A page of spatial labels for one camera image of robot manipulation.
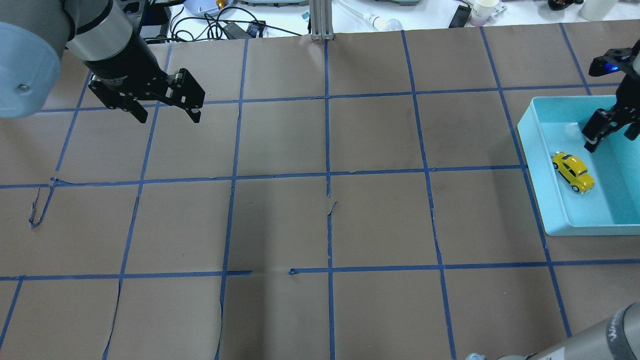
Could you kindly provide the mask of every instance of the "paper cup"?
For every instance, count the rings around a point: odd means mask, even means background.
[[[469,23],[473,26],[485,25],[498,2],[499,0],[475,0]]]

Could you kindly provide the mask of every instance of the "toy car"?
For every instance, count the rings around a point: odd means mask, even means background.
[[[573,191],[586,193],[595,185],[595,180],[587,173],[587,166],[577,157],[557,152],[551,157],[551,162]]]

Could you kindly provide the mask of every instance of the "blue tape grid line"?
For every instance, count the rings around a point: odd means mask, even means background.
[[[404,30],[400,31],[402,35],[402,42],[404,46],[404,55],[406,56],[406,64],[409,72],[409,79],[411,81],[411,92],[413,97],[413,110],[415,112],[415,124],[418,132],[418,141],[420,143],[420,155],[422,156],[422,165],[424,172],[424,179],[427,188],[427,198],[429,199],[429,216],[431,218],[431,228],[433,230],[433,242],[436,250],[436,258],[438,260],[438,266],[442,266],[442,254],[440,253],[440,246],[438,245],[438,232],[436,230],[436,223],[434,217],[434,204],[433,193],[431,191],[431,176],[429,174],[429,165],[427,162],[426,151],[424,150],[424,137],[422,136],[422,125],[420,122],[420,109],[418,106],[418,96],[415,91],[415,80],[413,77],[413,68],[411,65],[411,56],[409,54],[409,46],[406,42],[406,35]],[[451,353],[451,359],[456,360],[456,345],[453,338],[453,326],[451,324],[451,310],[449,309],[449,296],[447,294],[447,282],[445,280],[444,268],[440,270],[440,288],[442,290],[442,304],[444,308],[445,322],[447,324],[447,337],[449,338],[449,351]]]
[[[580,79],[582,80],[582,85],[584,89],[587,90],[587,95],[591,95],[591,89],[589,89],[589,85],[587,84],[587,79],[584,77],[584,73],[580,68],[580,63],[578,62],[578,57],[575,55],[573,51],[573,47],[571,46],[571,42],[569,41],[569,37],[566,34],[566,30],[562,22],[558,23],[560,26],[560,31],[562,31],[562,36],[564,37],[564,42],[566,42],[567,47],[569,48],[569,53],[571,53],[571,57],[573,58],[573,63],[575,64],[575,68],[578,70],[578,74],[580,74]]]
[[[329,114],[329,40],[324,41],[324,158],[326,161],[326,196],[331,197],[331,150]]]
[[[491,48],[489,46],[489,41],[487,41],[486,34],[484,33],[484,29],[480,28],[480,34],[482,36],[484,42],[484,48],[486,49],[487,56],[489,57],[489,63],[491,65],[491,70],[493,72],[493,76],[495,78],[495,83],[498,86],[498,93],[500,94],[500,100],[502,101],[502,107],[504,108],[504,114],[507,118],[507,123],[509,124],[509,131],[511,132],[511,138],[513,139],[513,146],[516,149],[516,153],[518,155],[518,162],[521,165],[524,165],[524,159],[522,158],[522,152],[520,151],[520,146],[518,144],[518,137],[515,132],[515,128],[513,126],[513,122],[511,121],[511,115],[509,114],[509,109],[507,107],[507,102],[504,97],[504,92],[502,91],[502,87],[500,85],[500,77],[498,77],[497,69],[495,68],[495,62],[493,60],[493,56],[491,54]],[[542,248],[545,252],[545,258],[547,259],[547,266],[549,269],[549,274],[551,276],[551,282],[554,287],[554,291],[556,293],[556,300],[558,303],[558,309],[560,310],[560,316],[563,321],[564,331],[567,337],[571,336],[571,327],[569,326],[569,320],[566,316],[566,311],[564,310],[564,302],[562,300],[562,294],[560,293],[560,287],[558,285],[556,271],[554,270],[553,263],[551,261],[551,255],[549,254],[549,249],[547,247],[547,239],[545,237],[545,232],[542,228],[542,221],[540,219],[540,214],[538,213],[538,208],[536,206],[536,199],[533,195],[533,190],[531,188],[531,183],[529,182],[529,176],[527,171],[522,168],[522,177],[524,179],[525,185],[527,187],[527,193],[529,194],[529,201],[531,202],[531,208],[533,210],[534,217],[536,219],[536,225],[538,226],[538,233],[540,235],[540,242],[542,244]]]
[[[629,265],[640,264],[640,259],[596,259],[552,261],[553,266],[589,266],[589,265]],[[476,263],[476,264],[433,264],[433,265],[391,265],[391,266],[344,266],[333,268],[333,272],[378,272],[378,271],[425,271],[425,270],[464,270],[464,269],[503,269],[503,268],[538,268],[546,267],[546,261],[528,263]],[[292,268],[289,275],[321,274],[327,268]]]
[[[480,170],[509,170],[527,168],[527,165],[492,165],[492,166],[473,166],[473,167],[440,167],[440,168],[428,168],[429,172],[440,171],[480,171]],[[423,172],[423,168],[399,168],[399,169],[385,169],[385,170],[358,170],[358,171],[332,171],[329,174],[331,176],[347,176],[347,175],[374,175],[374,174],[408,174]],[[298,172],[290,174],[265,174],[265,175],[241,175],[236,176],[236,180],[254,180],[254,179],[282,179],[286,177],[326,177],[326,172]],[[126,186],[126,185],[139,185],[139,184],[165,184],[165,183],[192,183],[200,181],[229,181],[233,176],[218,176],[218,177],[183,177],[175,179],[142,179],[132,181],[104,181],[104,182],[90,182],[90,183],[71,183],[58,178],[52,178],[52,181],[57,188],[68,187],[82,187],[82,186]],[[51,187],[49,184],[15,184],[15,185],[0,185],[1,189],[14,189],[14,188],[46,188]]]
[[[324,41],[324,135],[326,137],[326,196],[331,197],[330,113],[329,113],[329,40]],[[327,285],[329,294],[329,358],[335,360],[335,317],[333,312],[333,231],[332,214],[337,201],[326,215]]]
[[[640,259],[594,259],[594,260],[565,260],[552,261],[555,266],[604,266],[604,265],[638,265]],[[424,271],[424,270],[460,270],[460,269],[496,269],[496,268],[536,268],[547,266],[546,261],[526,263],[472,263],[472,264],[432,264],[432,265],[392,265],[392,266],[343,266],[332,268],[333,272],[375,272],[375,271]],[[328,272],[328,268],[292,268],[289,275],[321,274]],[[165,279],[174,277],[217,277],[249,276],[251,270],[233,271],[204,271],[204,272],[163,272],[163,273],[129,273],[122,275],[123,279]],[[0,281],[58,281],[58,280],[97,280],[119,279],[120,274],[78,274],[78,275],[20,275],[0,276]]]
[[[567,89],[567,88],[601,88],[601,87],[617,87],[619,83],[604,83],[604,84],[581,84],[581,85],[545,85],[545,86],[514,86],[504,87],[502,91],[519,91],[519,90],[551,90],[551,89]],[[418,90],[415,93],[417,95],[428,94],[455,94],[465,92],[491,92],[498,91],[498,88],[468,88],[468,89],[450,89],[450,90]],[[278,102],[278,101],[304,101],[304,100],[321,100],[321,99],[350,99],[357,97],[387,97],[387,96],[405,96],[412,95],[413,92],[380,92],[380,93],[367,93],[367,94],[336,94],[336,95],[318,95],[318,96],[297,96],[297,97],[270,97],[261,99],[243,99],[244,103],[249,102]],[[238,100],[213,100],[205,101],[203,105],[218,105],[218,104],[237,104]],[[167,104],[159,104],[161,108],[168,107]],[[154,108],[155,105],[145,104],[143,108]],[[109,110],[105,107],[94,108],[80,108],[78,111],[99,111]],[[40,113],[68,113],[76,111],[76,109],[50,109],[40,110]]]
[[[226,274],[229,268],[229,248],[231,244],[231,224],[234,214],[234,199],[236,197],[236,178],[237,178],[237,168],[238,168],[238,154],[240,151],[240,130],[242,129],[242,110],[243,110],[243,99],[244,99],[244,80],[246,77],[246,61],[247,61],[247,52],[249,49],[249,40],[244,40],[244,54],[243,54],[243,62],[242,62],[242,75],[240,78],[240,95],[238,101],[238,120],[236,125],[236,147],[234,150],[234,167],[231,175],[231,195],[229,196],[229,210],[227,213],[227,234],[225,237],[225,253],[222,269]],[[222,280],[220,283],[220,334],[218,338],[218,346],[216,348],[216,355],[214,357],[215,360],[220,358],[220,344],[222,342],[222,330],[223,330],[223,315],[225,310],[225,294],[227,290],[227,276],[222,275]]]
[[[86,79],[84,80],[84,85],[82,87],[82,92],[80,92],[80,98],[78,99],[78,104],[74,109],[74,117],[71,118],[71,124],[69,125],[69,131],[67,131],[67,137],[65,139],[65,144],[62,146],[62,151],[60,152],[60,158],[58,158],[58,164],[56,165],[56,172],[60,171],[60,167],[62,166],[62,160],[65,157],[65,153],[67,152],[67,147],[69,145],[69,140],[71,139],[71,132],[74,130],[74,125],[76,124],[76,120],[78,118],[78,113],[80,111],[80,106],[82,105],[82,100],[84,99],[84,94],[86,93],[86,88],[89,85],[89,79],[91,79],[91,72],[87,72]]]
[[[169,49],[167,50],[166,59],[165,59],[166,62],[164,64],[165,72],[167,71],[167,68],[169,66],[169,59],[171,58],[172,50],[173,50],[173,44],[169,44]],[[109,356],[109,348],[111,346],[111,339],[113,337],[113,329],[115,328],[115,322],[118,317],[118,308],[120,305],[120,294],[122,292],[122,282],[124,281],[124,273],[127,269],[127,260],[129,259],[129,249],[131,248],[131,238],[133,237],[133,229],[134,229],[134,226],[136,225],[136,216],[138,215],[138,208],[140,206],[140,196],[142,196],[142,188],[144,186],[142,180],[144,180],[145,172],[147,171],[149,153],[151,152],[151,144],[154,139],[154,131],[156,129],[156,121],[157,121],[158,110],[159,110],[158,104],[159,102],[156,102],[156,105],[154,106],[155,107],[154,117],[153,117],[153,120],[151,121],[151,129],[149,130],[149,138],[147,140],[145,157],[142,162],[142,169],[140,170],[140,181],[138,184],[138,192],[136,194],[136,201],[134,202],[134,205],[133,205],[133,211],[131,214],[131,224],[129,225],[129,232],[127,233],[127,241],[125,243],[124,253],[122,254],[122,263],[120,265],[120,275],[118,276],[118,296],[116,298],[116,309],[113,314],[113,322],[111,324],[111,332],[109,333],[109,339],[107,340],[107,345],[104,347],[104,351],[102,353],[102,360],[106,360]]]
[[[15,303],[18,301],[18,295],[20,295],[20,289],[22,288],[22,280],[18,280],[18,285],[15,287],[15,292],[13,293],[13,299],[11,300],[11,306],[9,307],[9,312],[6,315],[6,320],[4,321],[4,326],[2,328],[2,333],[0,333],[0,349],[2,349],[2,344],[4,343],[4,337],[6,336],[6,331],[9,329],[9,322],[11,321],[11,316],[13,315],[13,310],[15,309]]]

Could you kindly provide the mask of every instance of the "phone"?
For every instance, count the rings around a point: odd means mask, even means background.
[[[453,14],[453,19],[451,19],[451,23],[449,24],[449,29],[464,28],[465,24],[469,20],[469,15],[471,15],[470,7],[458,5],[458,9],[456,10],[456,13]]]

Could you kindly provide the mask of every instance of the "gray robot arm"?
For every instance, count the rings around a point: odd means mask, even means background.
[[[161,101],[200,120],[205,92],[186,69],[168,75],[114,0],[0,0],[0,117],[44,104],[68,47],[93,72],[89,89],[107,108],[140,122],[140,100]]]

